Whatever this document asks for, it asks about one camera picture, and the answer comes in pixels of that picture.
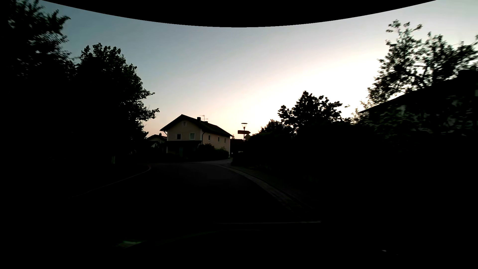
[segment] building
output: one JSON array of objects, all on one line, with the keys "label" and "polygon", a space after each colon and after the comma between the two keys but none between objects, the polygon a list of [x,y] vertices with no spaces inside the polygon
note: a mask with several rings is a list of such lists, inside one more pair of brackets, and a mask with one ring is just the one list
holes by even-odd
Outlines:
[{"label": "building", "polygon": [[[418,116],[423,127],[419,131],[433,133],[439,126],[452,129],[472,129],[477,131],[478,81],[475,70],[461,70],[457,78],[445,80],[422,90],[416,90],[395,99],[381,103],[359,113],[368,113],[370,119],[378,122],[387,108],[411,112]],[[460,119],[449,117],[450,106],[463,106],[465,112]]]},{"label": "building", "polygon": [[201,144],[211,144],[216,149],[230,152],[230,133],[219,126],[181,114],[161,129],[167,134],[166,153],[187,158]]}]

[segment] house wall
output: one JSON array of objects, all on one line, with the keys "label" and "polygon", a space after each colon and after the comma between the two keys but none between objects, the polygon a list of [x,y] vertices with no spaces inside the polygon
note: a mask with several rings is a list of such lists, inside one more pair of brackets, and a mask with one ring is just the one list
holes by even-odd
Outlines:
[{"label": "house wall", "polygon": [[[471,105],[471,102],[472,100],[471,99],[468,99],[468,98],[463,98],[463,96],[460,96],[460,95],[455,95],[455,94],[447,94],[445,95],[444,97],[444,100],[445,103],[449,103],[449,104],[452,104],[452,105],[458,105],[460,104],[461,102],[466,102],[468,104],[465,104],[467,105],[470,109],[468,109],[468,112],[465,116],[465,118],[461,118],[461,119],[455,119],[455,118],[452,118],[452,117],[448,117],[446,120],[444,120],[444,122],[440,123],[440,124],[443,124],[443,125],[448,125],[450,127],[454,127],[454,128],[457,128],[457,129],[464,129],[464,128],[473,128],[475,129],[476,126],[476,116],[473,115],[473,111],[471,109],[472,105]],[[393,107],[395,107],[397,110],[401,110],[402,114],[404,112],[410,112],[412,114],[415,114],[418,116],[418,120],[421,121],[421,122],[426,122],[426,119],[428,117],[430,117],[431,115],[431,110],[427,107],[427,105],[423,105],[421,104],[420,102],[418,103],[415,103],[414,102],[415,100],[411,100],[411,101],[405,101],[405,103],[409,103],[408,105],[394,105]],[[442,112],[440,112],[440,108],[436,108],[436,109],[433,109],[434,113],[437,115],[437,116],[441,116],[440,114],[443,114]],[[371,119],[374,120],[374,121],[379,121],[380,120],[380,114],[382,114],[383,111],[382,110],[377,110],[377,111],[373,111],[371,112]],[[429,133],[432,133],[433,131],[429,128],[419,128],[420,130],[423,130],[423,131],[428,131]]]},{"label": "house wall", "polygon": [[[182,120],[178,122],[175,126],[171,127],[167,132],[168,132],[167,141],[178,141],[176,139],[176,134],[181,134],[180,141],[192,141],[192,139],[189,139],[189,135],[191,133],[195,133],[194,140],[200,141],[201,139],[204,139],[203,144],[210,143],[214,146],[214,148],[217,148],[217,149],[224,147],[229,152],[229,155],[230,155],[230,137],[229,136],[203,132],[194,122],[191,122],[188,120]],[[170,147],[167,148],[167,153],[179,154],[179,152],[177,152],[176,150]]]},{"label": "house wall", "polygon": [[203,144],[211,144],[214,146],[216,149],[220,149],[222,147],[226,148],[226,150],[229,152],[229,155],[231,153],[231,139],[230,136],[223,136],[223,135],[217,135],[217,134],[211,134],[208,132],[204,132],[203,135]]},{"label": "house wall", "polygon": [[175,126],[171,127],[168,131],[168,141],[179,141],[176,139],[176,134],[181,134],[180,141],[191,141],[189,139],[190,133],[195,133],[194,140],[201,140],[201,129],[193,122],[183,120],[178,122]]}]

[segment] pitched roof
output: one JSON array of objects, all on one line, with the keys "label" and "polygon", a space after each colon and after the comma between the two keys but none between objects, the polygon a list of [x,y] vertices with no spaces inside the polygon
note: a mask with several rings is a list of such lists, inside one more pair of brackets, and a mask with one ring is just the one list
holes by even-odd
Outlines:
[{"label": "pitched roof", "polygon": [[460,70],[457,78],[441,81],[430,87],[427,87],[426,89],[414,90],[412,92],[403,94],[397,98],[362,110],[359,113],[379,111],[381,109],[385,109],[388,106],[406,105],[410,102],[422,102],[424,98],[430,100],[443,98],[450,94],[462,94],[463,91],[467,91],[468,89],[463,89],[463,87],[459,86],[459,83],[471,80],[473,77],[476,76],[475,72],[476,71],[473,70]]},{"label": "pitched roof", "polygon": [[160,131],[166,131],[167,132],[169,128],[173,127],[174,125],[176,125],[181,120],[188,120],[188,121],[193,122],[199,128],[201,128],[201,130],[203,130],[204,132],[208,132],[208,133],[212,133],[212,134],[216,134],[216,135],[218,134],[218,135],[223,135],[223,136],[232,136],[232,134],[224,131],[223,129],[221,129],[217,125],[206,123],[206,122],[203,122],[201,120],[191,118],[191,117],[188,117],[188,116],[183,115],[183,114],[181,114],[181,116],[174,119],[172,122],[170,122],[165,127],[161,128]]},{"label": "pitched roof", "polygon": [[164,140],[164,141],[166,141],[166,139],[167,139],[166,136],[162,136],[162,135],[158,135],[158,134],[156,134],[156,135],[153,134],[153,135],[151,135],[150,137],[148,137],[146,140],[150,140],[150,139],[152,139],[152,138],[160,138],[160,139],[162,139],[162,140]]}]

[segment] tree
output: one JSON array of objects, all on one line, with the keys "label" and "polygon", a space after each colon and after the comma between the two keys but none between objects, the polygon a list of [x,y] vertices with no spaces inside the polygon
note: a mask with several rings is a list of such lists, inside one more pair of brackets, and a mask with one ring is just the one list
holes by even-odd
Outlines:
[{"label": "tree", "polygon": [[389,52],[385,59],[379,59],[382,63],[379,76],[375,77],[373,87],[368,88],[369,98],[373,104],[387,101],[394,94],[408,93],[414,90],[424,89],[440,81],[455,78],[459,70],[469,69],[477,63],[478,51],[474,46],[460,43],[458,48],[453,48],[443,40],[442,35],[432,38],[428,33],[428,39],[423,43],[416,40],[412,33],[420,30],[419,24],[415,29],[408,28],[410,22],[400,29],[402,24],[395,20],[389,27],[395,30],[386,30],[388,33],[397,31],[399,38],[396,43],[386,41]]},{"label": "tree", "polygon": [[294,133],[298,134],[300,132],[308,133],[325,122],[343,121],[340,116],[342,111],[337,112],[335,109],[342,106],[342,104],[339,101],[329,103],[327,97],[324,101],[321,101],[322,99],[324,99],[323,95],[315,97],[304,91],[297,104],[291,110],[286,108],[285,105],[281,106],[279,113],[277,113],[281,118],[281,123],[292,127]]},{"label": "tree", "polygon": [[286,126],[279,121],[275,121],[271,119],[266,127],[261,127],[259,133],[272,133],[275,132],[277,134],[282,134],[286,137],[292,137],[293,135],[293,128],[291,126]]},{"label": "tree", "polygon": [[36,152],[46,159],[45,155],[65,147],[68,137],[69,114],[60,111],[58,104],[61,98],[68,100],[65,89],[74,74],[74,64],[70,53],[61,47],[68,41],[61,30],[70,18],[57,17],[58,10],[45,15],[41,9],[38,0],[33,4],[9,0],[6,37],[14,45],[4,58],[6,84],[28,98],[25,105],[29,112],[35,111],[25,119],[37,138]]},{"label": "tree", "polygon": [[[86,108],[77,111],[77,122],[85,137],[89,137],[89,142],[98,146],[96,150],[107,144],[103,149],[108,154],[129,152],[148,134],[143,131],[141,121],[154,119],[155,113],[159,112],[159,109],[148,110],[141,102],[154,92],[142,87],[135,71],[137,67],[126,64],[121,49],[103,47],[98,43],[93,45],[93,53],[89,51],[89,46],[82,51],[74,79],[79,108]],[[98,139],[105,135],[109,143]]]}]

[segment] road curb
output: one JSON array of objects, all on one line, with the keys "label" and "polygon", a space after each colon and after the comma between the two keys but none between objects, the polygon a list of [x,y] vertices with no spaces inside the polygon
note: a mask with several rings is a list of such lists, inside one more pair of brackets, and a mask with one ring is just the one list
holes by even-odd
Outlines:
[{"label": "road curb", "polygon": [[265,191],[267,191],[270,195],[272,195],[274,198],[277,199],[283,206],[285,206],[288,210],[296,213],[296,214],[306,214],[309,216],[315,216],[316,215],[316,210],[311,207],[310,205],[300,201],[298,198],[294,197],[293,195],[287,193],[286,191],[277,188],[270,183],[254,176],[251,174],[248,174],[247,172],[241,171],[239,169],[235,169],[234,167],[229,167],[226,165],[217,165],[220,167],[224,167],[226,169],[229,169],[231,171],[234,171],[242,176],[245,176],[252,180],[254,183],[258,184],[261,188],[263,188]]}]

